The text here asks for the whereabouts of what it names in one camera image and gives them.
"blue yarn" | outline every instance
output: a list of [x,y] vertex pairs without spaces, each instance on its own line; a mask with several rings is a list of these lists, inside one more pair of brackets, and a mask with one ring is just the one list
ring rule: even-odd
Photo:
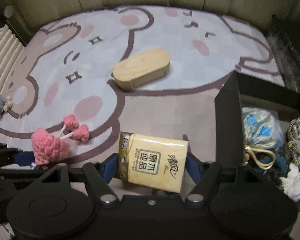
[[[271,158],[270,158],[270,156],[266,156],[263,159],[261,159],[260,162],[262,162],[262,163],[270,163],[271,162]],[[264,175],[264,174],[266,175],[267,174],[267,171],[261,169],[258,166],[255,166],[253,168],[259,174],[262,174],[262,175]],[[289,166],[287,164],[287,161],[286,161],[285,157],[282,156],[282,155],[280,155],[280,154],[275,154],[274,165],[272,166],[271,169],[272,170],[274,169],[274,171],[277,174],[277,176],[287,177],[287,174],[288,174],[288,171],[289,171]],[[275,176],[273,173],[270,173],[269,175],[270,176],[266,176],[267,179],[270,182],[274,183],[279,189],[282,189],[282,187],[280,186],[280,181],[278,180],[278,177]]]
[[[263,159],[261,159],[260,162],[270,163],[271,162],[271,157],[266,156]],[[282,156],[280,154],[276,154],[273,167],[276,169],[276,171],[278,172],[280,177],[286,177],[287,176],[289,167],[288,167],[287,161],[286,161],[284,156]]]

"white yarn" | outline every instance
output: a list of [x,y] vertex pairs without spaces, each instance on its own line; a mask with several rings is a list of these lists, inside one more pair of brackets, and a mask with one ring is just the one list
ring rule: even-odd
[[31,163],[31,169],[34,170],[34,168],[38,166],[36,163]]
[[66,126],[64,125],[56,137],[59,137],[65,129],[66,129]]
[[290,171],[287,177],[280,177],[282,182],[281,186],[284,189],[284,193],[292,200],[296,201],[300,198],[300,172],[299,168],[290,163]]
[[66,134],[66,135],[64,135],[64,136],[62,136],[62,137],[60,137],[60,140],[69,138],[69,137],[71,137],[72,135],[73,135],[73,132],[68,133],[68,134]]

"oval wooden box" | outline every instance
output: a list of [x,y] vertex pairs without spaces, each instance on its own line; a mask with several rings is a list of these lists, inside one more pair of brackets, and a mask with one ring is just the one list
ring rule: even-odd
[[113,76],[120,88],[134,90],[165,76],[169,69],[169,53],[164,49],[150,49],[117,63],[113,69]]

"metal bolt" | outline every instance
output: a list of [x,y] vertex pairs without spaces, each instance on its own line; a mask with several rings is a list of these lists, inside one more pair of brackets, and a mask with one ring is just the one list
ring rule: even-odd
[[100,200],[104,203],[111,203],[111,202],[115,201],[116,199],[117,199],[117,197],[112,194],[104,194],[100,197]]
[[150,206],[153,206],[153,205],[156,204],[156,201],[155,201],[155,200],[149,200],[149,201],[148,201],[148,204],[149,204]]
[[190,194],[187,198],[193,203],[199,203],[203,200],[203,196],[200,194]]
[[10,18],[12,17],[14,13],[14,7],[9,4],[8,6],[6,6],[4,9],[3,9],[3,15],[6,17],[6,18]]

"screw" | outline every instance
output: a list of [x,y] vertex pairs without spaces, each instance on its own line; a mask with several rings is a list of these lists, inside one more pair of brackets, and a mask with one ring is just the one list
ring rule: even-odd
[[117,197],[112,194],[104,194],[100,197],[100,200],[104,203],[111,203],[111,202],[115,201],[116,199],[117,199]]
[[149,200],[149,201],[148,201],[148,204],[149,204],[150,206],[153,206],[153,205],[156,204],[156,201],[155,201],[155,200]]
[[193,203],[199,203],[203,200],[203,196],[200,194],[190,194],[187,199]]

